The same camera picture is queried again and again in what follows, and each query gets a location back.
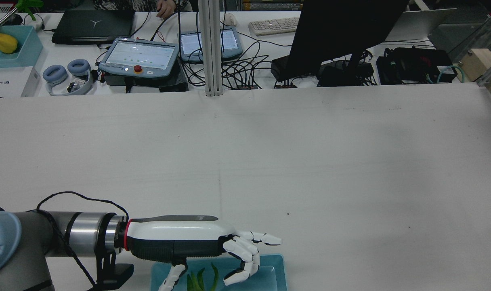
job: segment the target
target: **laptop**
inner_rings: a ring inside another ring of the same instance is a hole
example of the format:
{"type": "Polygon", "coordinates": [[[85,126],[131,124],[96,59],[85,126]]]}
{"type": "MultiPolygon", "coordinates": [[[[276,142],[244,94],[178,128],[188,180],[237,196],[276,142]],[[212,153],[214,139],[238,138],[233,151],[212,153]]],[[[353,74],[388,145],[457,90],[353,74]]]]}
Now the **laptop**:
{"type": "Polygon", "coordinates": [[[52,36],[54,44],[111,44],[129,37],[134,11],[68,10],[52,36]]]}
{"type": "Polygon", "coordinates": [[[434,29],[456,11],[457,8],[429,11],[404,11],[393,26],[386,41],[427,38],[434,29]]]}

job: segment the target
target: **white table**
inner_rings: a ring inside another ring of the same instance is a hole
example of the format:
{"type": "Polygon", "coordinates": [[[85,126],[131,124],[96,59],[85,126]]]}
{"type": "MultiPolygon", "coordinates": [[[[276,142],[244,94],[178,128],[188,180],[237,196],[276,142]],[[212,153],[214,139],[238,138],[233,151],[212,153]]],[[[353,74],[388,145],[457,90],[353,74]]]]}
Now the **white table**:
{"type": "MultiPolygon", "coordinates": [[[[286,18],[286,17],[295,17],[299,15],[298,11],[233,11],[233,14],[236,16],[238,20],[238,26],[236,27],[237,31],[240,33],[244,33],[247,35],[251,35],[248,28],[248,23],[251,21],[258,20],[266,20],[266,19],[276,19],[276,18],[286,18]]],[[[59,23],[62,13],[41,13],[44,23],[46,25],[46,29],[50,30],[52,28],[57,27],[59,23]]],[[[139,27],[144,20],[146,19],[147,13],[136,13],[134,19],[134,28],[139,27]]],[[[221,20],[224,17],[224,13],[221,13],[221,20]]],[[[196,13],[182,13],[181,14],[181,30],[182,31],[195,31],[195,19],[196,13]]],[[[30,17],[26,18],[27,24],[32,24],[30,17]]],[[[37,18],[37,26],[40,26],[41,20],[37,18]]],[[[147,22],[145,22],[144,26],[138,31],[133,37],[138,37],[141,39],[150,39],[160,24],[160,19],[155,17],[154,13],[150,13],[150,17],[147,22]]],[[[178,34],[178,26],[177,26],[177,17],[173,17],[169,19],[166,24],[164,24],[160,32],[163,34],[167,42],[177,43],[177,34],[178,34]]],[[[63,45],[63,44],[54,44],[52,42],[52,32],[46,32],[39,30],[38,32],[39,38],[44,46],[41,55],[35,65],[37,72],[42,74],[42,72],[50,65],[60,64],[63,66],[67,66],[68,63],[74,59],[86,59],[91,64],[92,68],[97,68],[95,65],[95,60],[97,57],[104,52],[104,50],[100,50],[96,47],[96,45],[63,45]]],[[[240,41],[242,43],[242,47],[246,50],[249,46],[251,46],[255,40],[246,37],[244,35],[240,35],[240,41]]],[[[276,44],[291,44],[292,39],[294,38],[294,33],[286,33],[279,35],[271,35],[271,36],[262,36],[255,37],[260,40],[267,40],[274,42],[276,44]]],[[[155,41],[161,41],[159,37],[155,37],[155,41]]],[[[379,46],[375,46],[370,48],[370,51],[373,52],[373,55],[380,56],[384,55],[384,49],[386,47],[395,48],[397,46],[411,46],[413,44],[403,44],[403,43],[390,43],[390,44],[381,44],[379,46]]],[[[251,50],[249,50],[244,57],[253,57],[257,52],[258,44],[255,44],[251,50]]],[[[284,55],[288,55],[290,53],[289,46],[276,46],[273,44],[268,44],[266,42],[260,43],[260,53],[259,55],[269,55],[268,60],[276,59],[277,57],[282,57],[284,55]]],[[[371,63],[374,65],[376,61],[376,57],[371,60],[371,63]]],[[[202,68],[202,65],[195,65],[194,68],[202,68]]],[[[270,64],[265,64],[264,67],[270,67],[270,64]]],[[[378,80],[378,72],[375,72],[375,78],[378,80]]],[[[255,74],[255,80],[260,84],[260,86],[264,89],[271,89],[275,84],[275,78],[273,78],[270,70],[257,70],[255,74]]],[[[297,79],[295,80],[295,85],[299,88],[315,88],[317,85],[317,79],[297,79]]],[[[36,92],[36,96],[48,96],[48,92],[46,91],[45,81],[41,80],[39,87],[36,92]]],[[[189,85],[190,90],[204,90],[204,87],[193,87],[189,85]]],[[[88,93],[88,95],[93,94],[112,94],[112,93],[124,93],[125,89],[123,86],[109,86],[106,83],[102,84],[96,82],[94,84],[94,88],[88,93]]],[[[157,88],[150,87],[139,87],[135,86],[132,88],[131,92],[133,93],[144,93],[144,92],[158,92],[157,88]]]]}
{"type": "MultiPolygon", "coordinates": [[[[0,99],[0,206],[62,190],[280,236],[260,251],[284,256],[291,291],[491,291],[491,96],[474,83],[0,99]]],[[[58,291],[90,287],[48,262],[58,291]]],[[[149,289],[153,262],[117,262],[135,264],[121,290],[149,289]]]]}

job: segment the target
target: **robotic finger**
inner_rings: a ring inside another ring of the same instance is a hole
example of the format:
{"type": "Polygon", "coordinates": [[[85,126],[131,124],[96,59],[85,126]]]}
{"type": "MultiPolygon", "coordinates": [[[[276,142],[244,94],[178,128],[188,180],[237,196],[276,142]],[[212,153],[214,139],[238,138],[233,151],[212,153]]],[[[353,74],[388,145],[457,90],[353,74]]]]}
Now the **robotic finger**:
{"type": "Polygon", "coordinates": [[[157,291],[171,291],[174,288],[174,285],[179,281],[179,277],[181,277],[186,271],[185,265],[175,265],[170,268],[170,272],[168,272],[168,276],[163,281],[163,284],[159,286],[157,291]]]}

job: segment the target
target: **blue headphones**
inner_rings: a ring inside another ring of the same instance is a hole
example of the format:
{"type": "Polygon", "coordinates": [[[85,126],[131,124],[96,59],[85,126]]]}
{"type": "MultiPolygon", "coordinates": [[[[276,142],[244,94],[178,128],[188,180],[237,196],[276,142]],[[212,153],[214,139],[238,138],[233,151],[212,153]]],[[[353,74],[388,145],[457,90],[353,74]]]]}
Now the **blue headphones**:
{"type": "Polygon", "coordinates": [[[91,66],[85,59],[75,59],[68,64],[68,71],[79,78],[73,78],[70,85],[66,88],[65,94],[55,94],[52,90],[61,84],[68,77],[68,72],[61,65],[52,65],[43,72],[43,79],[46,81],[46,90],[50,96],[83,95],[92,87],[91,66]]]}

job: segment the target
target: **keyboard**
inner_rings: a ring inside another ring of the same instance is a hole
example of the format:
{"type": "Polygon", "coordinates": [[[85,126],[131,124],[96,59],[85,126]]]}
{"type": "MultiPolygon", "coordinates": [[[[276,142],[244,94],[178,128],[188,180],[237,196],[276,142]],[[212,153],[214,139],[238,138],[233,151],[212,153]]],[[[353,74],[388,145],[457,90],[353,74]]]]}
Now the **keyboard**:
{"type": "Polygon", "coordinates": [[[249,29],[256,36],[295,32],[299,17],[249,22],[249,29]]]}

